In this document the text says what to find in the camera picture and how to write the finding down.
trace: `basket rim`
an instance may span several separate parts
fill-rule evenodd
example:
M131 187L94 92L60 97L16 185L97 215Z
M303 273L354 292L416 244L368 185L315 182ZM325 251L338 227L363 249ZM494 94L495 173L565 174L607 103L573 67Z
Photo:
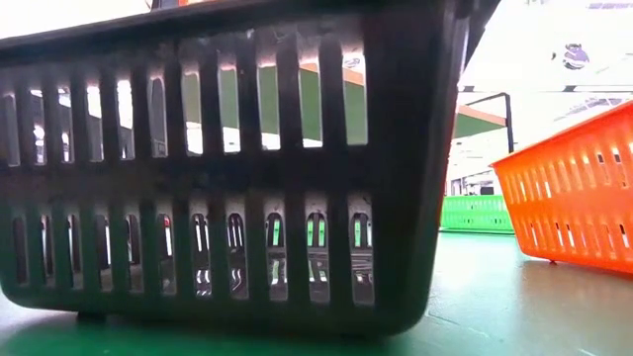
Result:
M553 135L551 135L551 136L549 136L549 137L547 137L545 139L542 139L542 140L540 140L540 141L538 141L536 143L529 144L529 145L523 147L522 149L519 149L516 152L510 153L506 157L504 157L504 158L502 158L502 159L500 159L500 160L498 160L498 161L496 161L494 163L491 163L489 165L489 167L496 169L499 165L505 163L506 161L508 161L510 159L515 158L516 156L523 155L526 152L531 152L531 151L533 151L536 148L543 147L545 145L549 145L549 144L554 143L556 141L559 141L561 139L565 139L568 135L574 134L575 132L577 132L578 130L581 130L585 126L595 125L595 123L597 123L597 122L608 120L608 118L612 114L617 113L617 112L619 112L621 110L624 110L625 108L629 108L629 107L633 107L633 100L630 100L630 101L624 102L624 103L622 103L620 105L617 105L617 106L605 111L604 113L600 113L600 114L594 116L593 118L590 118L590 119L587 119L587 120L585 120L585 121L583 121L581 123L575 124L575 125L571 126L570 128L566 128L566 129L560 131L559 133L553 134Z

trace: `shopping basket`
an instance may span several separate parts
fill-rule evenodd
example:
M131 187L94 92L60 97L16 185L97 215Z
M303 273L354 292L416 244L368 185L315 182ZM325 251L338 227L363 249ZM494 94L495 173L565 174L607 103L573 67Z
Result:
M220 1L0 42L3 292L25 307L215 325L412 326L469 6ZM348 145L342 58L359 49L368 137ZM314 58L322 147L304 147L299 65ZM273 64L281 147L264 149L258 68ZM227 69L238 151L223 146ZM183 114L191 72L200 153Z
M633 103L494 164L521 250L633 272Z
M503 196L444 197L443 231L514 233Z

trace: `black shopping basket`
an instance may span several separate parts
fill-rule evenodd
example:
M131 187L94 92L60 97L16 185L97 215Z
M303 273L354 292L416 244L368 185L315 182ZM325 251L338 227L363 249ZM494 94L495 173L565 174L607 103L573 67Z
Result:
M221 1L0 42L3 292L30 308L219 325L414 325L473 4ZM364 144L346 133L354 50ZM302 144L306 60L320 147ZM279 149L262 144L266 66ZM223 143L222 71L236 82L237 151Z

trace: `orange shopping basket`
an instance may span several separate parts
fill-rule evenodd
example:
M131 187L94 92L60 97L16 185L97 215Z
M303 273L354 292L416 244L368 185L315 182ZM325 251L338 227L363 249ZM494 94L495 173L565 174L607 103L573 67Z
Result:
M521 251L633 273L633 103L493 168Z

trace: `green floor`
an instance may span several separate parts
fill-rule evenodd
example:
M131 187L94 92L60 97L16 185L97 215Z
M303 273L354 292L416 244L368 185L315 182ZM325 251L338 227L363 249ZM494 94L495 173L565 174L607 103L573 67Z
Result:
M381 343L77 324L0 300L0 355L629 355L633 277L532 261L513 237L443 234L426 317Z

